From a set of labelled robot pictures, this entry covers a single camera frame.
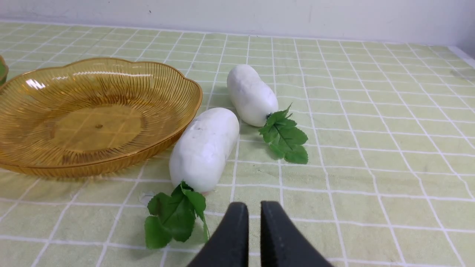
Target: white radish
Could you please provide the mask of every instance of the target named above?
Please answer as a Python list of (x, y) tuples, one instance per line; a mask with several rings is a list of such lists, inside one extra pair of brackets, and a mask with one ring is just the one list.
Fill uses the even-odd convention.
[(181, 181), (198, 193), (212, 191), (239, 137), (239, 121), (225, 108), (209, 109), (186, 128), (171, 152), (171, 182)]
[(279, 109), (276, 95), (251, 66), (237, 65), (227, 82), (229, 98), (245, 123), (262, 127), (267, 116)]

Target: basket rim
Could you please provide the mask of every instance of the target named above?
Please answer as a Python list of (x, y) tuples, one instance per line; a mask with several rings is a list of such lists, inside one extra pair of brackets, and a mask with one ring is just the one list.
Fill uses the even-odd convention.
[(148, 149), (151, 149), (157, 145), (160, 145), (162, 142), (164, 141), (167, 141), (168, 139), (172, 138), (173, 136), (175, 136), (176, 134), (178, 134), (180, 131), (182, 131), (184, 128), (188, 127), (188, 125), (191, 123), (191, 121), (194, 119), (194, 117), (196, 116), (196, 113), (198, 112), (198, 109), (200, 108), (201, 106), (201, 102), (203, 101), (203, 89), (201, 88), (201, 86), (195, 82), (194, 80), (192, 79), (188, 79), (184, 76), (183, 73), (181, 73), (181, 71), (177, 70), (176, 68), (170, 66), (170, 65), (167, 65), (165, 63), (161, 63), (161, 62), (153, 62), (153, 61), (129, 61), (129, 60), (126, 60), (126, 59), (122, 59), (122, 58), (116, 58), (116, 57), (93, 57), (93, 58), (87, 58), (87, 59), (83, 59), (83, 60), (79, 60), (79, 61), (75, 61), (75, 62), (72, 62), (72, 63), (69, 63), (67, 65), (63, 65), (63, 66), (59, 66), (59, 67), (45, 67), (45, 68), (39, 68), (39, 69), (35, 69), (35, 70), (32, 70), (32, 71), (29, 71), (29, 72), (25, 72), (23, 74), (20, 74), (20, 75), (17, 75), (15, 77), (13, 77), (12, 79), (8, 80), (6, 83), (4, 83), (3, 85), (0, 86), (0, 92), (3, 91), (7, 85), (12, 82), (13, 80), (16, 80), (16, 79), (19, 79), (27, 74), (30, 74), (30, 73), (34, 73), (34, 72), (41, 72), (41, 71), (45, 71), (45, 70), (52, 70), (52, 69), (65, 69), (65, 68), (68, 68), (68, 67), (71, 67), (73, 65), (76, 65), (76, 64), (79, 64), (79, 63), (82, 63), (82, 62), (86, 62), (86, 61), (98, 61), (98, 60), (116, 60), (116, 61), (122, 61), (122, 62), (126, 62), (126, 63), (129, 63), (129, 64), (132, 64), (132, 65), (136, 65), (136, 64), (143, 64), (143, 63), (150, 63), (150, 64), (155, 64), (155, 65), (162, 65), (162, 66), (165, 66), (167, 68), (170, 68), (172, 69), (173, 71), (177, 72), (180, 77), (184, 80), (187, 80), (187, 81), (190, 81), (192, 82), (194, 85), (197, 86), (198, 88), (198, 92), (199, 92), (199, 101), (198, 101), (198, 104), (194, 107), (193, 109), (193, 113), (194, 113), (194, 116), (190, 116), (189, 118), (187, 118), (183, 124), (183, 127), (180, 127), (178, 129), (176, 129), (175, 131), (173, 132), (170, 132), (168, 135), (166, 135), (165, 137), (161, 138), (159, 141), (155, 142), (155, 143), (152, 143), (150, 145), (148, 145), (147, 147), (144, 147), (140, 150), (137, 150), (137, 151), (134, 151), (134, 152), (130, 152), (130, 153), (127, 153), (127, 154), (123, 154), (123, 155), (120, 155), (120, 156), (115, 156), (115, 157), (112, 157), (112, 158), (109, 158), (109, 159), (106, 159), (106, 160), (98, 160), (98, 161), (94, 161), (94, 162), (87, 162), (87, 163), (77, 163), (77, 164), (71, 164), (71, 165), (58, 165), (58, 166), (45, 166), (45, 165), (26, 165), (26, 164), (15, 164), (15, 163), (9, 163), (9, 162), (4, 162), (4, 161), (0, 161), (0, 164), (1, 165), (6, 165), (6, 166), (12, 166), (12, 167), (20, 167), (20, 168), (28, 168), (28, 169), (42, 169), (42, 170), (52, 170), (52, 169), (70, 169), (70, 168), (79, 168), (79, 167), (88, 167), (88, 166), (94, 166), (94, 165), (98, 165), (98, 164), (103, 164), (103, 163), (106, 163), (106, 162), (113, 162), (113, 161), (117, 161), (117, 160), (120, 160), (120, 159), (125, 159), (125, 158), (128, 158), (130, 156), (133, 156), (135, 154), (139, 154), (139, 153), (142, 153)]
[(8, 65), (5, 62), (5, 59), (0, 55), (0, 64), (2, 64), (5, 67), (5, 74), (3, 76), (0, 76), (0, 81), (3, 80), (5, 77), (8, 75)]

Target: amber plastic basket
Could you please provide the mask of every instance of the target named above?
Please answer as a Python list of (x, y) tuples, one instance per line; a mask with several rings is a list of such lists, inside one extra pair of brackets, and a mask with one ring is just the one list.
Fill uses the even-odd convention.
[(167, 149), (203, 92), (171, 66), (92, 58), (0, 87), (0, 167), (46, 177), (114, 172)]

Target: artificial leaf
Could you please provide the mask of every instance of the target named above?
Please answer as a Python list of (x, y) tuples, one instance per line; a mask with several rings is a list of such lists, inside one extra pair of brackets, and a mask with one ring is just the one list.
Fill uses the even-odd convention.
[(147, 204), (150, 215), (158, 215), (159, 213), (159, 196), (155, 195)]
[(195, 212), (188, 198), (178, 190), (174, 190), (171, 197), (160, 193), (159, 218), (163, 226), (170, 231), (173, 239), (185, 242), (190, 238), (195, 225)]
[(308, 154), (303, 146), (298, 145), (292, 151), (285, 153), (284, 159), (297, 164), (307, 164)]
[(297, 126), (297, 123), (291, 119), (285, 118), (280, 121), (275, 122), (278, 128), (293, 128)]
[(268, 117), (268, 119), (266, 120), (266, 124), (273, 125), (277, 121), (280, 121), (282, 119), (286, 119), (291, 105), (292, 104), (290, 104), (289, 107), (286, 110), (281, 110), (281, 111), (277, 111), (277, 112), (272, 113)]
[(181, 182), (181, 190), (183, 191), (185, 196), (190, 200), (198, 217), (203, 221), (203, 230), (204, 230), (204, 235), (205, 235), (204, 237), (205, 237), (205, 240), (208, 241), (209, 230), (208, 230), (208, 225), (206, 224), (206, 218), (204, 214), (204, 211), (206, 209), (205, 197), (202, 194), (193, 191), (193, 189), (190, 188), (184, 181)]
[(289, 119), (290, 106), (268, 116), (266, 124), (259, 129), (259, 134), (277, 158), (288, 162), (307, 164), (308, 153), (302, 146), (308, 141), (307, 135), (298, 129), (297, 122)]
[(278, 143), (279, 140), (276, 139), (276, 141), (269, 144), (269, 148), (272, 150), (272, 152), (274, 152), (277, 158), (282, 159), (285, 156), (285, 152), (280, 149)]
[(299, 128), (278, 128), (282, 139), (286, 140), (287, 143), (302, 145), (308, 141), (307, 135), (300, 130)]
[(171, 233), (156, 216), (145, 219), (145, 245), (148, 249), (164, 248), (171, 241)]
[(264, 138), (264, 142), (266, 143), (271, 143), (277, 136), (279, 135), (279, 132), (277, 131), (277, 128), (274, 126), (270, 126), (266, 129), (265, 133), (262, 134)]

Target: white wall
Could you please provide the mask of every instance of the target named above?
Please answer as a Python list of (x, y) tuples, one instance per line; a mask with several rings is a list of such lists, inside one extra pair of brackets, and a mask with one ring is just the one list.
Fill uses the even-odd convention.
[(0, 0), (0, 19), (455, 45), (475, 0)]
[(457, 43), (457, 46), (472, 58), (475, 58), (475, 21), (467, 25), (468, 34)]

